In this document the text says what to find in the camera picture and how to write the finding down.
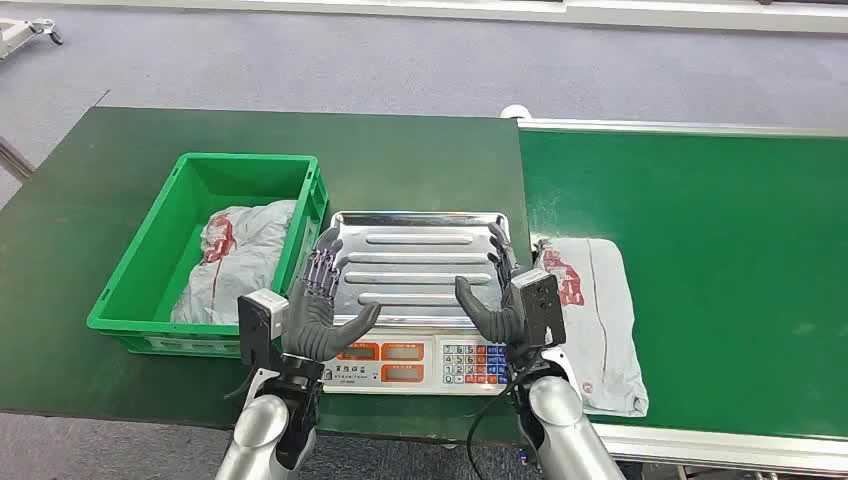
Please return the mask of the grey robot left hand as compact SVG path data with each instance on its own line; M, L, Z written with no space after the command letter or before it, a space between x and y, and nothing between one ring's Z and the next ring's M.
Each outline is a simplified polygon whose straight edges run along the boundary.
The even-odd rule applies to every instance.
M376 324L382 305L369 303L343 325L334 323L335 295L344 263L339 229L331 227L316 240L300 277L289 292L291 317L283 325L285 354L326 362L357 342Z

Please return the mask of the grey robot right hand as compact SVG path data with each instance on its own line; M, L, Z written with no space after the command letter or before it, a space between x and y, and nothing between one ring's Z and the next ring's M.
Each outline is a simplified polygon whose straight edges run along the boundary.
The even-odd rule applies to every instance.
M503 226L490 223L488 229L489 241L495 252L488 253L487 258L496 270L501 288L501 307L491 310L484 305L463 276L455 278L455 298L484 339L496 344L517 344L524 337L525 319L512 298L511 280L524 273L525 269L518 263Z

